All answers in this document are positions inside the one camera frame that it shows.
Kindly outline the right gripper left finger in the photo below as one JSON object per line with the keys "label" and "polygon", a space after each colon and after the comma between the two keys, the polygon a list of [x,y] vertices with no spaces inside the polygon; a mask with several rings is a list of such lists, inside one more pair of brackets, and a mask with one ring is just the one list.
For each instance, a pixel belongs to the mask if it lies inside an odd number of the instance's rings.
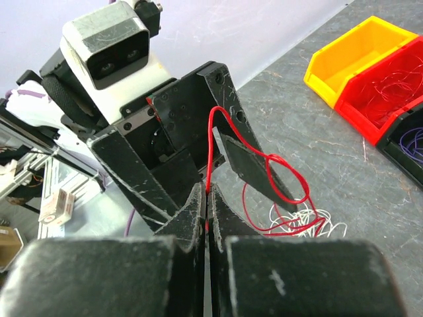
{"label": "right gripper left finger", "polygon": [[165,316],[203,316],[205,221],[203,183],[194,184],[186,203],[156,232],[172,238]]}

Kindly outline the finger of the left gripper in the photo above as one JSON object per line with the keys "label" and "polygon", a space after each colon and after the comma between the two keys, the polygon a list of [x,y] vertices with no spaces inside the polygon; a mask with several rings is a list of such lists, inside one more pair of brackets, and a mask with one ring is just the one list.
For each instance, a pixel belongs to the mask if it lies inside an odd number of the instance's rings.
{"label": "finger of the left gripper", "polygon": [[116,128],[88,138],[87,146],[152,231],[172,218],[178,205]]}
{"label": "finger of the left gripper", "polygon": [[270,184],[269,178],[273,177],[276,189],[288,199],[292,199],[293,196],[279,176],[273,170],[268,174],[265,158],[254,153],[242,143],[242,140],[245,140],[252,148],[262,151],[241,106],[228,67],[223,63],[209,61],[200,68],[197,74],[204,78],[204,82],[211,93],[213,98],[211,105],[213,107],[221,106],[226,110],[240,134],[239,137],[236,136],[222,112],[219,110],[215,111],[212,127],[215,127],[220,134],[225,154],[232,170],[241,180],[277,203],[282,209],[295,213],[297,206],[280,198]]}

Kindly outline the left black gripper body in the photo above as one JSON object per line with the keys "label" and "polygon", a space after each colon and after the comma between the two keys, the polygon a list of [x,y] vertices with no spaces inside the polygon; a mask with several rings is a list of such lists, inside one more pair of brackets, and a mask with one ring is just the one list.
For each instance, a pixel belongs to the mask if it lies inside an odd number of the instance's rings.
{"label": "left black gripper body", "polygon": [[135,99],[139,108],[114,124],[160,185],[192,185],[205,176],[213,98],[197,74],[202,66]]}

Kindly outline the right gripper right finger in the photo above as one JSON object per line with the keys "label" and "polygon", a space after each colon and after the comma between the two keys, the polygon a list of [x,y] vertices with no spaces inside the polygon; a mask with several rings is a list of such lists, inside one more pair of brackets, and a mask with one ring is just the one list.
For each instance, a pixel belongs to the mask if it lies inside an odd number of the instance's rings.
{"label": "right gripper right finger", "polygon": [[258,232],[230,208],[216,184],[211,185],[208,194],[207,212],[212,315],[232,316],[236,290],[231,280],[235,274],[225,240],[231,236],[256,236]]}

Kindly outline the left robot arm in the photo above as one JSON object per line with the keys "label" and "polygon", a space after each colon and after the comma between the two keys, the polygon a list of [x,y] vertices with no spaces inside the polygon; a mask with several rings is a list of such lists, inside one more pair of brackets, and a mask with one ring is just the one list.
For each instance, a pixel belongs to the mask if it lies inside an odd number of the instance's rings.
{"label": "left robot arm", "polygon": [[208,166],[224,162],[244,182],[294,213],[297,207],[282,181],[259,155],[260,145],[239,102],[226,65],[209,61],[180,79],[167,79],[138,92],[107,123],[77,82],[61,53],[40,75],[27,71],[4,103],[1,117],[33,137],[53,144],[59,132],[48,122],[21,118],[13,106],[25,96],[43,98],[59,123],[75,126],[83,141],[136,211],[153,230],[182,207]]}

